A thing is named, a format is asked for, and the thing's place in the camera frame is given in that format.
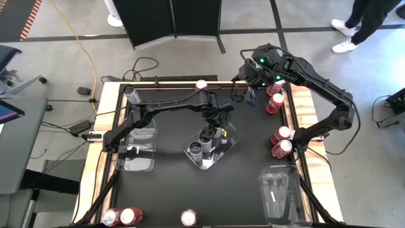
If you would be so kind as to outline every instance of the table leg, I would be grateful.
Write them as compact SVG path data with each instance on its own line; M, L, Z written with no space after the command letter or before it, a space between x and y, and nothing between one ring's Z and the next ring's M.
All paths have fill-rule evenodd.
M77 194L79 182L26 169L20 186L59 193Z

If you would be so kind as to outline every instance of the chair wheel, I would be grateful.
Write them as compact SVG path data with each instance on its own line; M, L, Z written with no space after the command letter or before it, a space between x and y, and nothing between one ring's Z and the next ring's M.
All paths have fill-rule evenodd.
M48 80L47 80L46 78L44 78L44 77L39 78L39 81L40 81L42 84L45 84L46 82L48 82Z
M45 111L52 111L52 110L53 110L52 105L47 104L47 105L46 105L46 108L45 108Z

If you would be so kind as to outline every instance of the floor mat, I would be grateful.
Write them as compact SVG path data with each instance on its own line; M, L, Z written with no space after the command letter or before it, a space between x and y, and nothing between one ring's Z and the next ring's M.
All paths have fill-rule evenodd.
M0 0L0 42L24 41L42 0Z

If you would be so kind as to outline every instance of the chair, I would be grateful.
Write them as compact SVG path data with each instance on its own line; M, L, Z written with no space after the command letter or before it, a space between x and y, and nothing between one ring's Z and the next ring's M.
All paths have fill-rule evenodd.
M33 84L36 80L39 80L43 84L47 82L47 80L40 75L22 84L15 85L14 80L17 82L23 81L17 75L16 70L8 71L6 67L11 60L20 53L22 52L16 48L0 45L0 98L18 97L17 94L19 92Z

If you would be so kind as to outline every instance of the gray floor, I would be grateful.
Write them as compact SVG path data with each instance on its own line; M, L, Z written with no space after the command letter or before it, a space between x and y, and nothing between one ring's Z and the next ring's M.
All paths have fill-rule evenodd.
M103 1L57 0L57 4L71 20L79 35L122 34L122 28L106 23L107 10ZM351 12L350 0L283 0L277 1L282 26L285 28L327 27L333 18L345 19ZM223 0L222 29L275 28L270 2L267 0ZM385 24L405 24L394 12ZM64 21L47 1L43 1L29 37L71 35ZM218 74L220 80L234 77L242 59L239 51L270 42L279 45L278 35L239 34L222 35L226 54L221 54L215 38L165 37L137 47L134 51L128 39L83 41L96 62L98 71L97 98L103 87L100 77L121 77L126 69L141 56L153 57L160 66L144 76L173 76ZM336 55L330 48L346 38L338 32L291 32L285 34L288 49L314 65L316 71L353 93L361 114L362 129L358 138L341 156L329 156L333 179L344 219L349 224L402 227L405 223L404 133L398 127L378 130L371 121L371 105L378 96L393 94L405 86L405 29L379 30L352 53ZM23 79L42 74L49 79L25 91L22 96L43 96L49 99L80 99L88 97L76 93L77 87L92 87L93 72L86 55L75 41L2 43L19 48L19 55L10 68L20 71ZM152 65L141 61L138 69ZM332 106L314 94L319 118L326 117ZM44 121L63 125L88 117L92 108L88 103L51 102L52 112ZM378 106L378 117L390 115ZM354 129L333 132L327 138L327 150L338 152L349 140ZM55 160L69 148L79 145L75 139L62 133L41 132L28 167L42 170L44 160ZM88 146L78 150L70 159L84 159ZM36 227L49 224L68 224L70 212L48 213L40 217Z

